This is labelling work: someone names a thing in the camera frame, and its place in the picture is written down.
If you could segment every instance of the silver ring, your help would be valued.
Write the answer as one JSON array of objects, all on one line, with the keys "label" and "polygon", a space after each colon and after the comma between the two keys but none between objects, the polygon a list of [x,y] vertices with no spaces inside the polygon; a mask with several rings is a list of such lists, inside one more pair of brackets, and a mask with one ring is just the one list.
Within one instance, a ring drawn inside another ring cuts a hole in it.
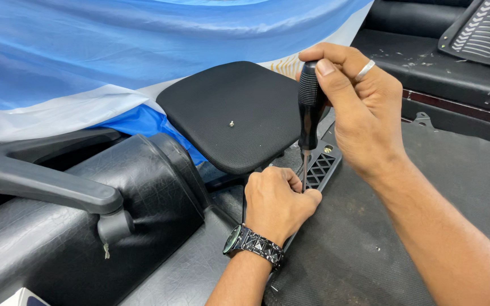
[{"label": "silver ring", "polygon": [[362,78],[372,69],[372,67],[376,64],[375,61],[371,60],[362,68],[362,70],[357,74],[356,77],[354,77],[354,80],[358,83],[362,80]]}]

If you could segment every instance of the screwdriver handle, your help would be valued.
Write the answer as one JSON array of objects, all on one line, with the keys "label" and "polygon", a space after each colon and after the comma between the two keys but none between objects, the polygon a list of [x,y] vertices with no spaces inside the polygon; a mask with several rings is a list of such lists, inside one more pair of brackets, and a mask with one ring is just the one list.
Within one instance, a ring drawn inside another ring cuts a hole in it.
[{"label": "screwdriver handle", "polygon": [[318,84],[315,66],[317,60],[306,61],[300,75],[298,88],[298,107],[302,123],[302,132],[298,145],[303,150],[313,150],[317,147],[317,125],[328,98]]}]

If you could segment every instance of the screwdriver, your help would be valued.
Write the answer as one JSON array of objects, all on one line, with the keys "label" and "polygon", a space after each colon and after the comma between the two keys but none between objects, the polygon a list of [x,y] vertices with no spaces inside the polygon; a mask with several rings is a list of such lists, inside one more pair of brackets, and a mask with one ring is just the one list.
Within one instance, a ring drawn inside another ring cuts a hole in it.
[{"label": "screwdriver", "polygon": [[298,108],[300,110],[300,120],[302,132],[298,140],[298,145],[303,150],[304,155],[304,174],[302,180],[302,193],[305,191],[308,175],[308,158],[310,151],[315,149],[318,144],[317,125],[321,120],[324,107],[328,99],[318,84],[315,66],[317,60],[306,61],[300,75],[298,85]]}]

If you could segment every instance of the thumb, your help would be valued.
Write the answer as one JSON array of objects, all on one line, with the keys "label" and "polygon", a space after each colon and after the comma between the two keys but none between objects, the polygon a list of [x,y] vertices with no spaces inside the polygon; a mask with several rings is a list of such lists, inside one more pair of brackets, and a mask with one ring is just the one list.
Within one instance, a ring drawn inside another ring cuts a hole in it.
[{"label": "thumb", "polygon": [[306,189],[302,195],[312,200],[313,203],[315,203],[315,207],[317,207],[322,200],[322,194],[317,189]]},{"label": "thumb", "polygon": [[326,94],[334,111],[337,114],[352,114],[357,109],[366,105],[358,98],[353,84],[337,67],[328,59],[321,59],[315,66],[318,83]]}]

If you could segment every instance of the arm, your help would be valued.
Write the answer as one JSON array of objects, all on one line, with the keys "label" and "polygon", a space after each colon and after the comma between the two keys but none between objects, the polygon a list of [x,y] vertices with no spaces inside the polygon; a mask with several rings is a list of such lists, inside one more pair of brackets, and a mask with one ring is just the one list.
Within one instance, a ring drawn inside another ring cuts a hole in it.
[{"label": "arm", "polygon": [[[279,247],[297,232],[321,202],[319,191],[302,191],[302,182],[289,168],[268,167],[252,173],[245,187],[245,225]],[[260,305],[272,264],[242,250],[233,254],[206,305]]]},{"label": "arm", "polygon": [[405,154],[402,85],[377,66],[355,82],[369,59],[353,48],[322,43],[299,58],[321,59],[317,78],[335,110],[337,145],[385,205],[434,300],[490,305],[490,240]]}]

